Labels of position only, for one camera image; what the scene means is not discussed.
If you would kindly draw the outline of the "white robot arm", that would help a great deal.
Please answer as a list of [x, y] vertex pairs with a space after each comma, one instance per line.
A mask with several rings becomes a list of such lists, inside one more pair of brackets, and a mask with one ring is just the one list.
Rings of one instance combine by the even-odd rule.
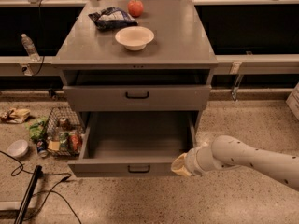
[[171, 171], [181, 176], [205, 175], [238, 166], [249, 167], [287, 187], [299, 190], [299, 158], [246, 145], [228, 135], [210, 145], [194, 147], [178, 156]]

